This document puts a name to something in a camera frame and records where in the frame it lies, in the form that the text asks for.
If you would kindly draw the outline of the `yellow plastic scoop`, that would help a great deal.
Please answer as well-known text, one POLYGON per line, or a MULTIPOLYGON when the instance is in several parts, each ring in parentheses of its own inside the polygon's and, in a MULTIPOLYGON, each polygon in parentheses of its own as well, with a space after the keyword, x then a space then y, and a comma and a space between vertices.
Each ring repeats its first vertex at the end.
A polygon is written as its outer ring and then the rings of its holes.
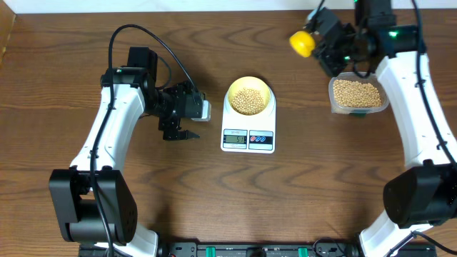
POLYGON ((304 58, 308 58, 316 48, 316 43, 308 32, 297 31, 289 38, 293 50, 304 58))

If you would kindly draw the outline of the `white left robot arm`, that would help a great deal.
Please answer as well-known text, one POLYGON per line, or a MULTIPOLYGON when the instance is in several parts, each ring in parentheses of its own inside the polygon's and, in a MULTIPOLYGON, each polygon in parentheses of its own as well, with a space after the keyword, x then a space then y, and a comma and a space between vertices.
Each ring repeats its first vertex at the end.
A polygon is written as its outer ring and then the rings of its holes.
POLYGON ((97 256, 157 256, 159 237, 142 226, 123 170, 133 130, 142 114, 159 118, 164 140, 197 138, 182 118, 210 121, 211 104, 191 82, 161 90, 156 69, 107 69, 90 133, 67 169, 53 170, 49 190, 65 241, 92 243, 97 256))

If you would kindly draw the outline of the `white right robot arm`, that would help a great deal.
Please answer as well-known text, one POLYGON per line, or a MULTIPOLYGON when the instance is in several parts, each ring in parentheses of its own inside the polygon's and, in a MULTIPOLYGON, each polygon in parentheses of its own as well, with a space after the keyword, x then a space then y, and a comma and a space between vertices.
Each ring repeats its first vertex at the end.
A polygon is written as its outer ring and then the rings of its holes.
POLYGON ((362 256, 394 256, 412 238, 456 217, 456 139, 431 80, 423 25, 399 26, 389 1, 357 1, 354 24, 318 6, 305 30, 321 37, 313 56, 329 76, 368 64, 390 102, 405 171, 383 189, 383 212, 358 237, 362 256))

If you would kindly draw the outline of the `white digital kitchen scale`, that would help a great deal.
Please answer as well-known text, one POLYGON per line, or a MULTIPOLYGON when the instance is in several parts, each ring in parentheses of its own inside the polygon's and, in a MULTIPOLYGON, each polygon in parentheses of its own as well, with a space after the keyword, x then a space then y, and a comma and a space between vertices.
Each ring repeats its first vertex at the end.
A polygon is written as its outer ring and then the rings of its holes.
POLYGON ((273 153, 276 149, 276 98, 268 86, 232 88, 224 98, 220 147, 225 152, 273 153), (233 106, 236 93, 261 96, 265 108, 258 114, 240 114, 233 106))

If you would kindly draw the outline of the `soybeans in yellow bowl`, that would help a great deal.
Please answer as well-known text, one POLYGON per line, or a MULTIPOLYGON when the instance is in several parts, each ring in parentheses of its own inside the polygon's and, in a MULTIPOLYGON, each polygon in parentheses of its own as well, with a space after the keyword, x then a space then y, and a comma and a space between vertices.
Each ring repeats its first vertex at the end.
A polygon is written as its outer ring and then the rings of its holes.
POLYGON ((258 89, 247 88, 234 94, 231 105, 235 111, 247 116, 259 114, 266 107, 262 92, 258 89))

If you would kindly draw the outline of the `yellow bowl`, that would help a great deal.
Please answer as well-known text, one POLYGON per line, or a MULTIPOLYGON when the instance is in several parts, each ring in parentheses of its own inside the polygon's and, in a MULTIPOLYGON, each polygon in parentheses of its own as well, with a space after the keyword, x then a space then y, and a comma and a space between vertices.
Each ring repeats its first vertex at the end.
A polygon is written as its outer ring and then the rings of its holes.
POLYGON ((235 80, 228 89, 228 103, 231 107, 231 100, 234 94, 243 88, 260 90, 263 94, 263 97, 265 98, 266 107, 268 106, 269 101, 271 100, 271 93, 270 88, 267 86, 267 84, 259 78, 253 76, 245 76, 235 80))

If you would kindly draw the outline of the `soybeans pile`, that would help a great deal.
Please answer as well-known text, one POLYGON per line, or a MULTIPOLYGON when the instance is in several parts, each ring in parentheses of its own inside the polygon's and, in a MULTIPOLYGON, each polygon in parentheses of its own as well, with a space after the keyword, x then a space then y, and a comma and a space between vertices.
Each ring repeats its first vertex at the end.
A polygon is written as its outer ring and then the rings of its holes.
POLYGON ((372 108, 382 105, 379 90, 371 83, 335 80, 333 94, 340 106, 354 108, 372 108))

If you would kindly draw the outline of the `clear plastic container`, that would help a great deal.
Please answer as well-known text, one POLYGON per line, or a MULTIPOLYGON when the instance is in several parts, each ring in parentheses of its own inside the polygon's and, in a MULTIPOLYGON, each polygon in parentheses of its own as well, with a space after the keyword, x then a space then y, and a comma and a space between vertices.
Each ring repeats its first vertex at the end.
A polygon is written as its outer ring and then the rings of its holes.
POLYGON ((372 114, 384 111, 389 100, 374 74, 361 78, 344 72, 333 77, 328 85, 331 112, 334 114, 372 114))

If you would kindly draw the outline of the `cardboard box edge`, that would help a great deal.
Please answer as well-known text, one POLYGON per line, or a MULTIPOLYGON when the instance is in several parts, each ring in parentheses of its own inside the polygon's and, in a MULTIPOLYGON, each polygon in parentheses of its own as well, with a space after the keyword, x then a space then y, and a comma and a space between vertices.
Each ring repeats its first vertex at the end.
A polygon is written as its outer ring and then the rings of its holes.
POLYGON ((3 62, 6 47, 16 20, 16 14, 1 0, 0 5, 0 62, 3 62))

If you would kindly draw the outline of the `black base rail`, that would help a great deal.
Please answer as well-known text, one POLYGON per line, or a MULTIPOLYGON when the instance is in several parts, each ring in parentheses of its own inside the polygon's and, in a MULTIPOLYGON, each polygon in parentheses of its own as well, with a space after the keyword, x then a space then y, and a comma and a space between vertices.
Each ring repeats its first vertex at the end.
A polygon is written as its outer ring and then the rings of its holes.
MULTIPOLYGON (((104 256, 105 250, 94 245, 80 245, 79 257, 104 256)), ((342 243, 331 239, 319 239, 318 243, 293 245, 255 244, 199 244, 195 242, 160 243, 159 257, 362 257, 362 251, 353 243, 342 243)), ((436 257, 436 247, 427 243, 408 243, 398 250, 400 257, 436 257)))

